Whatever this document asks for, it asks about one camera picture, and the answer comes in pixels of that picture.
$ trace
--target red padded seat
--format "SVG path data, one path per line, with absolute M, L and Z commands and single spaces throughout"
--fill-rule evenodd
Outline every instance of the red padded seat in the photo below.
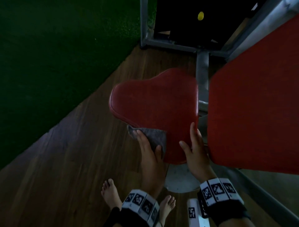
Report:
M 212 78 L 208 145 L 223 166 L 299 174 L 299 15 Z
M 112 114 L 135 128 L 167 132 L 164 162 L 182 164 L 186 157 L 179 145 L 191 145 L 190 124 L 198 122 L 196 79 L 178 68 L 168 69 L 149 80 L 129 80 L 116 85 L 110 95 Z

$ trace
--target green artificial turf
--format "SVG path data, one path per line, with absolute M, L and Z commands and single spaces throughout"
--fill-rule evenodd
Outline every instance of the green artificial turf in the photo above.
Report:
M 150 0 L 152 21 L 155 7 Z M 0 169 L 95 91 L 139 39 L 139 0 L 2 0 Z

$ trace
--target foot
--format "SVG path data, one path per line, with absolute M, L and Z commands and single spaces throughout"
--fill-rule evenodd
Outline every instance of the foot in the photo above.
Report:
M 176 206 L 176 200 L 174 197 L 166 196 L 165 199 L 160 203 L 160 222 L 162 226 L 165 225 L 165 220 L 168 214 Z
M 103 183 L 101 194 L 107 205 L 110 207 L 110 210 L 112 210 L 114 207 L 121 209 L 122 202 L 112 179 L 109 179 L 108 182 L 105 181 Z

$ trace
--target yellow knob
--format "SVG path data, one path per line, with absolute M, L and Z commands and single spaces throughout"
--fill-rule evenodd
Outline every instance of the yellow knob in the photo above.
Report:
M 201 11 L 197 16 L 197 19 L 202 20 L 203 18 L 204 18 L 204 12 Z

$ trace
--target seat cushion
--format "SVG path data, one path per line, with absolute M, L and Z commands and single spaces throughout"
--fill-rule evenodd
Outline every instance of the seat cushion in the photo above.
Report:
M 299 16 L 212 78 L 208 145 L 213 162 L 299 174 Z
M 167 132 L 164 162 L 182 164 L 186 157 L 179 145 L 191 145 L 190 124 L 198 122 L 196 79 L 178 68 L 149 80 L 130 80 L 116 85 L 110 95 L 112 114 L 135 128 Z

